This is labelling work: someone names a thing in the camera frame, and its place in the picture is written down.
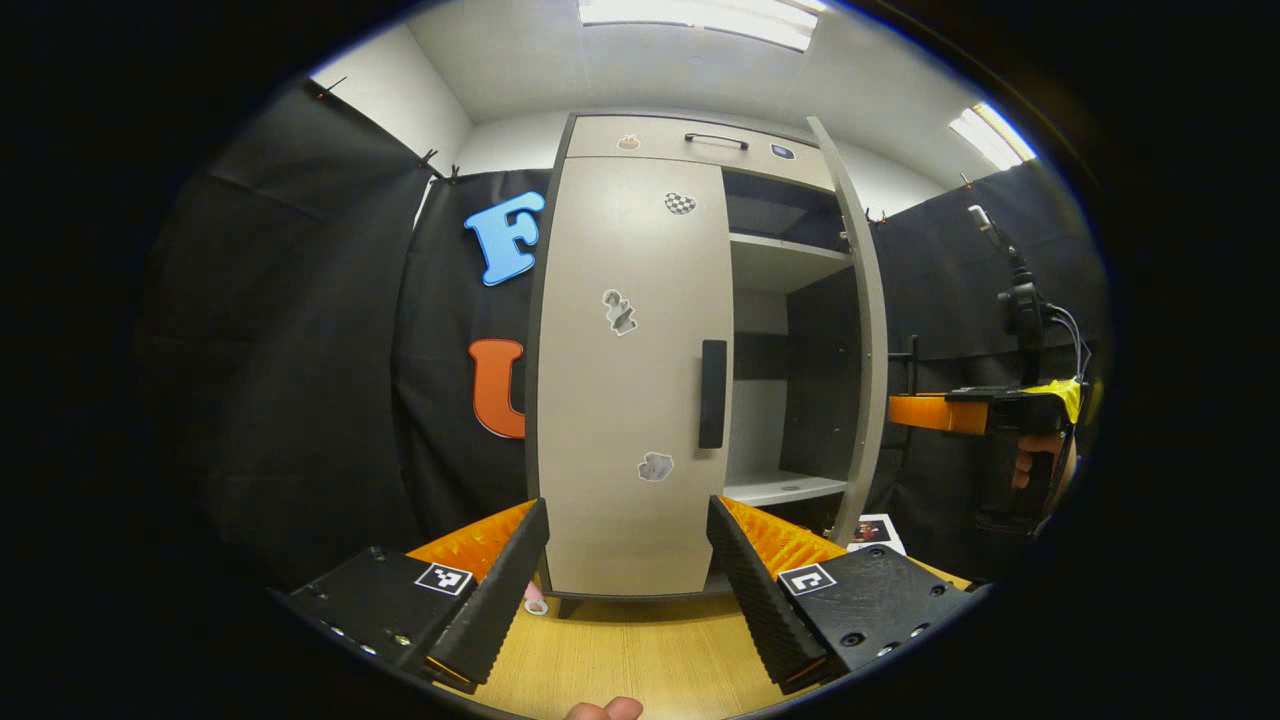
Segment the ceiling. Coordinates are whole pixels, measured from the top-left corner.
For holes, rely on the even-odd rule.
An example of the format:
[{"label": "ceiling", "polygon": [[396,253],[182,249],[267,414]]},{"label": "ceiling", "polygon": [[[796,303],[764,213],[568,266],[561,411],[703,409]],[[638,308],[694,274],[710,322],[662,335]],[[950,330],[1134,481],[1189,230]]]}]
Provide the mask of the ceiling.
[{"label": "ceiling", "polygon": [[577,0],[453,0],[408,27],[475,123],[547,110],[654,106],[806,128],[817,115],[947,188],[995,172],[947,123],[975,88],[893,31],[827,10],[804,54],[672,26],[582,27]]}]

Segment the cable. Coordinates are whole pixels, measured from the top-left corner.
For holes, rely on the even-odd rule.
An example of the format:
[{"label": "cable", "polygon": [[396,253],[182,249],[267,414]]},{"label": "cable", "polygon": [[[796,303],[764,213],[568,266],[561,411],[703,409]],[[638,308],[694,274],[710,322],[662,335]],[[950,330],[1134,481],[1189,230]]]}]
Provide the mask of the cable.
[{"label": "cable", "polygon": [[1088,343],[1084,342],[1084,336],[1080,333],[1080,325],[1075,322],[1075,316],[1071,315],[1066,307],[1060,307],[1052,302],[1046,302],[1044,307],[1052,314],[1052,319],[1055,322],[1057,322],[1060,316],[1070,320],[1071,327],[1069,329],[1071,329],[1071,337],[1075,340],[1075,379],[1076,382],[1083,382],[1084,372],[1089,368],[1089,360],[1093,359],[1093,351],[1089,350]]},{"label": "cable", "polygon": [[1075,377],[1080,377],[1080,338],[1075,334],[1075,328],[1073,328],[1066,320],[1059,318],[1057,315],[1050,315],[1050,320],[1066,328],[1066,332],[1071,333],[1071,342],[1075,346]]},{"label": "cable", "polygon": [[1080,325],[1076,324],[1075,316],[1073,316],[1071,313],[1066,310],[1066,307],[1059,307],[1057,305],[1055,305],[1053,310],[1056,310],[1056,311],[1066,315],[1066,319],[1071,320],[1071,324],[1075,325],[1075,337],[1079,338],[1080,347],[1083,347],[1084,352],[1085,352],[1085,355],[1084,355],[1084,363],[1080,365],[1080,378],[1083,379],[1084,378],[1084,372],[1089,369],[1089,360],[1093,359],[1093,351],[1089,350],[1089,345],[1087,342],[1084,342],[1084,333],[1080,332]]}]

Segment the table surface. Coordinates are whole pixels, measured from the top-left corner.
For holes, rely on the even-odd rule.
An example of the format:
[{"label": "table surface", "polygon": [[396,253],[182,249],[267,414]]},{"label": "table surface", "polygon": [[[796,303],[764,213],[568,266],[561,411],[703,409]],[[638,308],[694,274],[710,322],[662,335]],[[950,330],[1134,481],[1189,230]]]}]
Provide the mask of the table surface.
[{"label": "table surface", "polygon": [[[969,585],[916,562],[960,589]],[[769,682],[731,594],[588,601],[564,620],[556,618],[558,602],[547,598],[543,616],[521,605],[489,682],[471,700],[538,720],[562,720],[577,702],[603,706],[614,696],[630,696],[644,705],[643,720],[719,720],[813,689],[783,694]]]}]

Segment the shelf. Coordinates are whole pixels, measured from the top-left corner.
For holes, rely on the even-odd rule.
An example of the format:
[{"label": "shelf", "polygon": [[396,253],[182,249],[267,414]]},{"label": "shelf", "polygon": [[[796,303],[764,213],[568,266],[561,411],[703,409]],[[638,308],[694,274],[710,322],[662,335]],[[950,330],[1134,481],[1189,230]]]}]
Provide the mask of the shelf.
[{"label": "shelf", "polygon": [[756,470],[730,475],[724,480],[724,496],[753,507],[809,500],[824,495],[845,492],[845,480],[814,478],[786,470]]},{"label": "shelf", "polygon": [[852,264],[852,256],[772,237],[731,232],[735,290],[788,293]]}]

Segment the checkered heart sticker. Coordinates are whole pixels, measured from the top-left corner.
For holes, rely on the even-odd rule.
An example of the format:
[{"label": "checkered heart sticker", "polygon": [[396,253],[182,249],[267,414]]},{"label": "checkered heart sticker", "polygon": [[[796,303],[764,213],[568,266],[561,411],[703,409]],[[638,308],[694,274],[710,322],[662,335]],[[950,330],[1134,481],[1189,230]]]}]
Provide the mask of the checkered heart sticker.
[{"label": "checkered heart sticker", "polygon": [[698,201],[687,195],[668,192],[666,197],[667,209],[675,215],[687,215],[698,208]]}]

